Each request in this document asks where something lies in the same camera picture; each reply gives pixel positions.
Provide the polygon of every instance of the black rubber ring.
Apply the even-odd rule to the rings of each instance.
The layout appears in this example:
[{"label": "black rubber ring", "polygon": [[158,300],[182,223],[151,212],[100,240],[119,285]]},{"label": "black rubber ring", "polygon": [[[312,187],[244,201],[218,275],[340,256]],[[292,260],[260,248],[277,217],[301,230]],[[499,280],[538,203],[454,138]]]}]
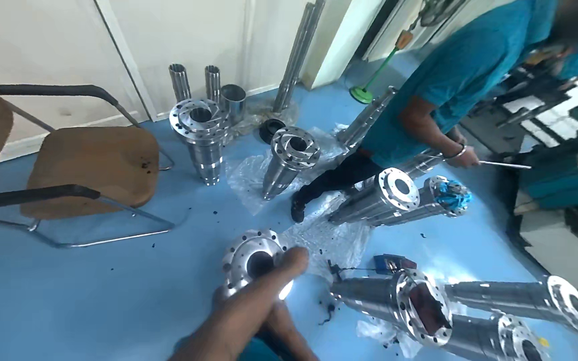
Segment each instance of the black rubber ring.
[{"label": "black rubber ring", "polygon": [[278,119],[267,119],[260,126],[260,139],[262,139],[266,144],[271,144],[271,139],[274,134],[285,127],[285,124]]}]

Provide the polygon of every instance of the black armrest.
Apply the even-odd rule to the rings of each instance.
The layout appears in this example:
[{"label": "black armrest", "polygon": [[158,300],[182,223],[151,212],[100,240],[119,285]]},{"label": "black armrest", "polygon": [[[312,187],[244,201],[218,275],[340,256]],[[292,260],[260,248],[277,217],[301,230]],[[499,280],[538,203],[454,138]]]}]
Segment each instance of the black armrest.
[{"label": "black armrest", "polygon": [[63,185],[34,190],[23,190],[0,193],[0,207],[13,206],[15,204],[46,201],[60,197],[85,197],[89,199],[100,198],[100,192],[78,185]]},{"label": "black armrest", "polygon": [[0,95],[45,95],[45,96],[94,96],[104,99],[116,107],[117,99],[99,86],[38,86],[34,84],[15,84],[0,86]]}]

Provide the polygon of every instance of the bracelet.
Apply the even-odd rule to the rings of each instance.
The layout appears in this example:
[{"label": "bracelet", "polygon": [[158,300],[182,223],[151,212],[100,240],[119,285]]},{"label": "bracelet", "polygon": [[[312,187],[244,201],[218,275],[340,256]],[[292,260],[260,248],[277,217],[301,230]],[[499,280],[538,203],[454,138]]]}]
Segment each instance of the bracelet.
[{"label": "bracelet", "polygon": [[454,159],[454,158],[458,158],[458,157],[462,156],[463,154],[465,154],[465,152],[468,151],[468,147],[465,144],[461,144],[461,145],[463,146],[463,149],[461,149],[461,151],[458,154],[453,155],[451,157],[444,157],[444,158],[445,159]]}]

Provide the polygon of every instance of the stainless steel pump part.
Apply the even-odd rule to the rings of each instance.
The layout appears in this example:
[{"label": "stainless steel pump part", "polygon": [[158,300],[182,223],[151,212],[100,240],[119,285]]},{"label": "stainless steel pump part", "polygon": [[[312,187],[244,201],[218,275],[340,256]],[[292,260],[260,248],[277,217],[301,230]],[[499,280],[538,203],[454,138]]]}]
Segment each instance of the stainless steel pump part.
[{"label": "stainless steel pump part", "polygon": [[[436,197],[439,195],[439,184],[448,182],[449,181],[444,176],[431,176],[425,180],[425,184],[418,190],[421,195],[421,201],[418,208],[406,212],[386,212],[371,217],[367,221],[370,225],[377,227],[395,226],[397,224],[404,224],[436,215],[444,215],[450,218],[460,217],[467,212],[467,207],[453,211],[446,209],[443,205],[436,202]],[[455,191],[457,193],[467,192],[467,188],[461,186],[460,189],[456,189]]]},{"label": "stainless steel pump part", "polygon": [[412,179],[396,168],[387,168],[374,177],[373,184],[346,200],[330,216],[333,224],[353,223],[386,212],[407,211],[419,204]]},{"label": "stainless steel pump part", "polygon": [[578,291],[556,275],[536,283],[447,284],[445,291],[450,299],[469,307],[557,322],[578,331]]},{"label": "stainless steel pump part", "polygon": [[189,87],[189,78],[186,76],[186,68],[182,64],[169,65],[169,74],[175,93],[175,101],[191,99],[191,88]]},{"label": "stainless steel pump part", "polygon": [[227,112],[232,125],[244,119],[247,103],[247,92],[235,84],[227,84],[220,90],[220,108]]},{"label": "stainless steel pump part", "polygon": [[[286,250],[286,242],[270,229],[250,229],[238,237],[222,258],[222,271],[226,274],[226,296],[234,295],[278,266]],[[280,292],[280,299],[285,299],[292,285],[293,281],[285,286]]]},{"label": "stainless steel pump part", "polygon": [[[425,328],[411,298],[414,291],[428,292],[436,300],[445,324],[432,332]],[[331,286],[331,294],[354,310],[393,323],[423,345],[443,346],[452,337],[452,313],[445,294],[419,270],[403,269],[392,278],[343,279]]]},{"label": "stainless steel pump part", "polygon": [[220,102],[220,68],[209,65],[204,68],[204,83],[206,85],[207,99]]},{"label": "stainless steel pump part", "polygon": [[436,150],[428,149],[416,156],[412,160],[400,164],[398,169],[407,173],[411,179],[417,179],[429,173],[432,168],[443,162],[443,154]]},{"label": "stainless steel pump part", "polygon": [[318,26],[318,21],[320,20],[320,15],[322,14],[324,6],[324,0],[316,0],[315,4],[307,3],[304,7],[302,20],[298,27],[298,32],[295,35],[291,54],[289,55],[289,61],[287,62],[285,76],[280,83],[278,94],[274,101],[273,111],[275,113],[280,113],[289,106],[293,94],[293,88],[300,77],[300,69],[302,68],[304,59],[307,56],[309,45],[311,44],[313,35],[316,32],[316,27]]},{"label": "stainless steel pump part", "polygon": [[298,173],[315,166],[320,158],[320,146],[304,130],[284,127],[271,139],[271,154],[262,183],[262,197],[266,200],[282,193]]},{"label": "stainless steel pump part", "polygon": [[389,86],[385,94],[369,103],[347,129],[340,131],[336,135],[338,141],[349,149],[356,148],[365,138],[369,128],[374,125],[376,119],[383,113],[396,92],[395,87]]},{"label": "stainless steel pump part", "polygon": [[187,99],[169,113],[171,128],[188,146],[191,161],[207,186],[220,181],[222,143],[230,123],[211,100]]},{"label": "stainless steel pump part", "polygon": [[452,337],[443,349],[472,361],[547,361],[544,346],[525,322],[495,313],[489,319],[454,315]]}]

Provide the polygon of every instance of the black pants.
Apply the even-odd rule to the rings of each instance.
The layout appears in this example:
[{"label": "black pants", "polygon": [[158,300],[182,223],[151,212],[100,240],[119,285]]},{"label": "black pants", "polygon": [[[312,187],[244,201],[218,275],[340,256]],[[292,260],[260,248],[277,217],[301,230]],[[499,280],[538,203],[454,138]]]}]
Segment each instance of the black pants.
[{"label": "black pants", "polygon": [[307,204],[325,192],[345,190],[358,182],[379,174],[383,169],[359,149],[343,160],[338,168],[327,170],[311,182],[310,185],[303,186],[296,194],[294,200]]}]

